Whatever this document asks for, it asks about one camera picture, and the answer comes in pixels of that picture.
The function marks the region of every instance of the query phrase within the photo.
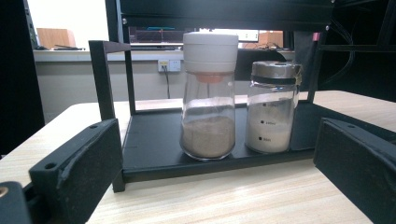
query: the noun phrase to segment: black metal shelf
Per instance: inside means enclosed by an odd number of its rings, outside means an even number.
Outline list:
[[[290,149],[261,154],[245,146],[247,109],[235,109],[235,146],[232,153],[218,161],[197,161],[187,156],[180,144],[181,110],[139,112],[131,116],[123,144],[125,183],[183,175],[200,175],[232,169],[313,158],[321,118],[355,124],[387,141],[396,133],[353,119],[330,109],[301,103],[297,106]]]

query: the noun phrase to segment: white lid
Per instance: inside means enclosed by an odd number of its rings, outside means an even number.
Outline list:
[[[184,65],[189,72],[232,72],[238,35],[188,33],[183,36]]]
[[[191,32],[183,35],[183,44],[238,45],[238,35]]]

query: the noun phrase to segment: shelf rack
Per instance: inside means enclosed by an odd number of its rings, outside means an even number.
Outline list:
[[[395,0],[389,0],[381,35],[375,46],[325,46],[326,30],[334,8],[330,0],[106,0],[109,41],[90,41],[92,68],[101,119],[114,119],[114,106],[106,55],[124,51],[131,119],[123,143],[123,170],[113,182],[115,192],[124,191],[125,183],[183,175],[239,169],[257,165],[312,158],[321,118],[340,119],[358,125],[386,140],[395,134],[314,105],[318,72],[324,50],[393,50],[389,45],[390,27],[395,23]],[[129,44],[129,26],[173,26],[178,28],[213,27],[235,29],[309,31],[320,33],[308,97],[296,109],[290,150],[259,154],[245,148],[246,106],[238,105],[235,147],[220,161],[195,161],[184,155],[178,143],[181,111],[136,111],[134,79]],[[235,76],[249,80],[249,76]]]

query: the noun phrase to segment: silver metal lid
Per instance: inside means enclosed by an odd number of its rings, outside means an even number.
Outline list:
[[[300,85],[302,70],[303,69],[300,64],[263,61],[263,62],[253,63],[251,75],[252,78],[254,77],[264,77],[271,79],[274,78],[279,81],[281,81],[280,79],[292,78],[295,80],[295,82],[293,81],[292,84]]]

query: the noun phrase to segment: white wall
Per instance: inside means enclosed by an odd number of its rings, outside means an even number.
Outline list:
[[[35,28],[68,29],[76,46],[108,40],[105,0],[28,0]]]

